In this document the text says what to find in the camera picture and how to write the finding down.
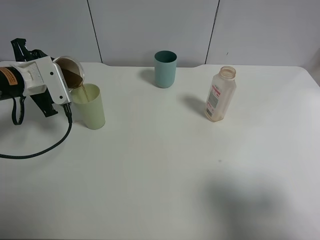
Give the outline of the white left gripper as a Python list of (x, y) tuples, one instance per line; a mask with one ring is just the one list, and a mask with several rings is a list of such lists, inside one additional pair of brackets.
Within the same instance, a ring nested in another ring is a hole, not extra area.
[(22, 95), (30, 96), (44, 116), (48, 118), (58, 114), (53, 107), (54, 102), (42, 76), (42, 73), (49, 69), (49, 61), (32, 61), (48, 55), (39, 49), (28, 50), (26, 42), (24, 38), (15, 38), (10, 41), (16, 62), (9, 66), (22, 77)]

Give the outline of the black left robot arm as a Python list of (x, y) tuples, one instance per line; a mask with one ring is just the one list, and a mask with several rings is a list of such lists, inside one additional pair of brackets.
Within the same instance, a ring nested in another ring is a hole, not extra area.
[[(28, 62), (35, 59), (46, 57), (47, 55), (39, 49), (28, 50), (26, 48), (27, 40), (24, 38), (15, 38), (11, 41), (15, 60), (17, 62)], [(0, 99), (7, 100), (20, 98), (20, 106), (24, 107), (25, 97), (23, 90), (26, 89), (26, 84), (23, 81), (22, 74), (12, 66), (0, 68)], [(50, 93), (46, 90), (43, 93), (38, 93), (31, 96), (31, 99), (39, 107), (45, 117), (51, 117), (58, 112), (53, 107), (53, 100)]]

